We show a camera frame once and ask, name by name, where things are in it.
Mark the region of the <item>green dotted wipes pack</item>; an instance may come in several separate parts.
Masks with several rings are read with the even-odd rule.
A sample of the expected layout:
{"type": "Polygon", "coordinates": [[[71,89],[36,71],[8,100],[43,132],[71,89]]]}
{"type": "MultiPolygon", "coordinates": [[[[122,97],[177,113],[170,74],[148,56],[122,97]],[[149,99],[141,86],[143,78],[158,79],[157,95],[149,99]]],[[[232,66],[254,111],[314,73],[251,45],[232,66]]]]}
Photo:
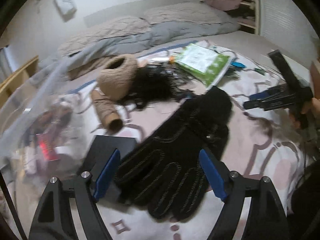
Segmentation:
{"type": "Polygon", "coordinates": [[[201,81],[207,90],[217,85],[226,74],[234,56],[189,44],[174,57],[184,71],[201,81]]]}

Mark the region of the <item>black knit glove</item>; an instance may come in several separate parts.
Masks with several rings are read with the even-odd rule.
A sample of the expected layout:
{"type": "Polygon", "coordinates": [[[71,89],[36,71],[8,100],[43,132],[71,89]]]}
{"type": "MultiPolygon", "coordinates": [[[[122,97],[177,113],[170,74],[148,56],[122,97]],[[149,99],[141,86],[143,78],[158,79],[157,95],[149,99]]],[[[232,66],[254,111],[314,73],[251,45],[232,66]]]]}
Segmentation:
{"type": "Polygon", "coordinates": [[[232,111],[229,95],[212,87],[186,100],[152,135],[127,154],[114,177],[120,203],[147,206],[162,219],[189,218],[209,183],[199,162],[205,147],[221,159],[228,141],[232,111]]]}

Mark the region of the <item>black feather hair clip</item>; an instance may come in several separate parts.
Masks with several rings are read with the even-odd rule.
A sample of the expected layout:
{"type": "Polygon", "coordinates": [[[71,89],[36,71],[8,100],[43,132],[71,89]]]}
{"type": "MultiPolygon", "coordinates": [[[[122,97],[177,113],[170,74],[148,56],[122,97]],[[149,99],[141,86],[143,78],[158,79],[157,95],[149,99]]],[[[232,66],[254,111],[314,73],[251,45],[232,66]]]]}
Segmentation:
{"type": "Polygon", "coordinates": [[[177,67],[148,65],[139,68],[133,78],[129,92],[119,102],[134,103],[137,109],[144,109],[154,101],[174,99],[179,102],[195,96],[189,89],[183,89],[192,78],[177,67]]]}

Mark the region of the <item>pink patterned blanket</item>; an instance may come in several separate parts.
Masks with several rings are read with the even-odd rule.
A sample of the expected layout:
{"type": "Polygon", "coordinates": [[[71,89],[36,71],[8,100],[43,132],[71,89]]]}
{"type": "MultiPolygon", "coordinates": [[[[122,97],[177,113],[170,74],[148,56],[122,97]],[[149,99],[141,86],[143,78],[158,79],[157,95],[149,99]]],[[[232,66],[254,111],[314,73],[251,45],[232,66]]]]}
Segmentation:
{"type": "Polygon", "coordinates": [[[303,170],[285,77],[240,57],[237,80],[169,87],[147,76],[128,103],[134,55],[89,85],[70,69],[100,45],[49,65],[1,109],[1,158],[17,179],[29,239],[288,239],[288,201],[303,170]]]}

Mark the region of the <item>clear plastic storage bin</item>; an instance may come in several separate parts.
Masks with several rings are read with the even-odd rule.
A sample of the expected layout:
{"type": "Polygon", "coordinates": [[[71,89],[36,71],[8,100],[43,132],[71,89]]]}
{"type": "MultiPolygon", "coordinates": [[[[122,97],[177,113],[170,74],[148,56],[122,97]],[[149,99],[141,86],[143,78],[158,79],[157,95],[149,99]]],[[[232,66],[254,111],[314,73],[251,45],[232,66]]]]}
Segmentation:
{"type": "Polygon", "coordinates": [[[79,109],[83,96],[76,91],[68,72],[105,56],[103,41],[72,56],[58,53],[40,62],[40,70],[27,79],[1,108],[1,171],[10,172],[10,159],[21,147],[22,137],[39,115],[61,102],[79,109]]]}

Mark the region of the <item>brown yarn cardboard spool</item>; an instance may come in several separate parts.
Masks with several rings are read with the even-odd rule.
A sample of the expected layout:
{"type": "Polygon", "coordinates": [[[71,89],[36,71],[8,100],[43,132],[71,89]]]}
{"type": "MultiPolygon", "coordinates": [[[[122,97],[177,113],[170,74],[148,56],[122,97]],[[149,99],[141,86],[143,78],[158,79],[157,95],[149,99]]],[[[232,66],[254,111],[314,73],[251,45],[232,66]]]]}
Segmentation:
{"type": "Polygon", "coordinates": [[[123,121],[114,102],[95,89],[91,92],[91,99],[103,128],[110,134],[119,132],[123,127],[123,121]]]}

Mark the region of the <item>right beige pillow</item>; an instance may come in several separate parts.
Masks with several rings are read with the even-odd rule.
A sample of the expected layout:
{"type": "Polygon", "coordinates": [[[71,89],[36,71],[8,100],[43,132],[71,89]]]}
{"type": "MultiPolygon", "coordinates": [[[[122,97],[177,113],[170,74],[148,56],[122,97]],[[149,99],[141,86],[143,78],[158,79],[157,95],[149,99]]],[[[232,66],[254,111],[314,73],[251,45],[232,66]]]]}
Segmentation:
{"type": "Polygon", "coordinates": [[[190,22],[196,24],[223,23],[228,15],[203,3],[185,2],[151,8],[143,18],[150,24],[163,22],[190,22]]]}

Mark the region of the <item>beige pillow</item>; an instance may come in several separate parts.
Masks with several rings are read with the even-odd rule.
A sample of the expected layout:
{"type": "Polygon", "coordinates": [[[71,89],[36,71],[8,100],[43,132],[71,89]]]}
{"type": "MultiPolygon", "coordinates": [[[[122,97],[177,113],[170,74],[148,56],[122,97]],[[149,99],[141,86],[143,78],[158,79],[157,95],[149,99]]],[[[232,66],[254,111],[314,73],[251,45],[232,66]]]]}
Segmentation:
{"type": "Polygon", "coordinates": [[[190,22],[196,24],[223,23],[228,15],[203,3],[185,2],[151,8],[143,18],[150,24],[163,22],[190,22]]]}
{"type": "Polygon", "coordinates": [[[150,24],[142,18],[136,16],[118,17],[71,36],[59,46],[57,51],[61,56],[69,56],[106,38],[143,34],[149,30],[150,24]]]}

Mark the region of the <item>grey duvet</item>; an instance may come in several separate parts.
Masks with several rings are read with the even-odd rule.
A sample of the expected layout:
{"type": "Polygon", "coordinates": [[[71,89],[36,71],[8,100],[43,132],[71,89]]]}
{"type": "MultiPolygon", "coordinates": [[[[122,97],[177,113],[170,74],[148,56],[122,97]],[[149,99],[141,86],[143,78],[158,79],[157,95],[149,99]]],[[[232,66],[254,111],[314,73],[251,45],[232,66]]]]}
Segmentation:
{"type": "Polygon", "coordinates": [[[231,33],[239,30],[240,25],[233,20],[224,23],[196,24],[191,22],[162,22],[152,25],[146,33],[122,37],[105,38],[71,55],[72,63],[67,71],[77,69],[91,71],[114,56],[135,54],[152,47],[185,38],[196,38],[231,33]]]}

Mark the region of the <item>wooden side shelf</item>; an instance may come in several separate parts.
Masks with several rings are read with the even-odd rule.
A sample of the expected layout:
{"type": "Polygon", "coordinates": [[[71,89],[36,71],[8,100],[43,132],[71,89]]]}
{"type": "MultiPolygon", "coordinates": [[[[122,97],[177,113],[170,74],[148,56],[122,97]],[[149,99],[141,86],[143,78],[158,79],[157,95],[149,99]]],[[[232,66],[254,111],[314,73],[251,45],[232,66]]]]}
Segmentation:
{"type": "Polygon", "coordinates": [[[35,56],[12,73],[3,83],[1,83],[1,105],[13,94],[13,92],[23,85],[38,70],[39,56],[35,56]]]}

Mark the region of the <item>beige fleece hat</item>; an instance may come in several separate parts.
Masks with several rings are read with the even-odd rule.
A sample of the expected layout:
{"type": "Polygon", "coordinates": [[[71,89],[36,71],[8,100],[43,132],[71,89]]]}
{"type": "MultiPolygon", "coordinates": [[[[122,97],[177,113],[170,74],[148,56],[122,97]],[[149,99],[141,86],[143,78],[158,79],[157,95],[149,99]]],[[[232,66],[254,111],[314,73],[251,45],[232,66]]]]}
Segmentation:
{"type": "Polygon", "coordinates": [[[112,101],[126,96],[138,69],[138,62],[131,54],[110,59],[97,77],[100,90],[112,101]]]}

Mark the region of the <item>left beige pillow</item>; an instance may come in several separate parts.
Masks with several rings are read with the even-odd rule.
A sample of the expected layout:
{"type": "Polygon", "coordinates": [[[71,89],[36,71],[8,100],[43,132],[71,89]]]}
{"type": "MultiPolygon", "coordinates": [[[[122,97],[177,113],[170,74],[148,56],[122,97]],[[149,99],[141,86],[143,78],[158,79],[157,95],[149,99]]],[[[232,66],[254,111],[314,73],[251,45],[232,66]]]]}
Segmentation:
{"type": "Polygon", "coordinates": [[[143,34],[149,30],[150,24],[142,18],[136,16],[118,17],[71,36],[59,46],[57,51],[61,56],[69,56],[106,38],[143,34]]]}

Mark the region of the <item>white hanging tissue bag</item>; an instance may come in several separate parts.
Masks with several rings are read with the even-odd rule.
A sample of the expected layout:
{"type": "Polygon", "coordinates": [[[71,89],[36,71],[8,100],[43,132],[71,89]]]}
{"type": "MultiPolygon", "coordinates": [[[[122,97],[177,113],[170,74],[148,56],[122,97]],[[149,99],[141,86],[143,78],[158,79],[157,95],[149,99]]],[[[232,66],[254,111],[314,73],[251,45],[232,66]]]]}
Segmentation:
{"type": "Polygon", "coordinates": [[[76,12],[76,5],[73,0],[54,0],[58,10],[63,16],[71,15],[76,12]]]}

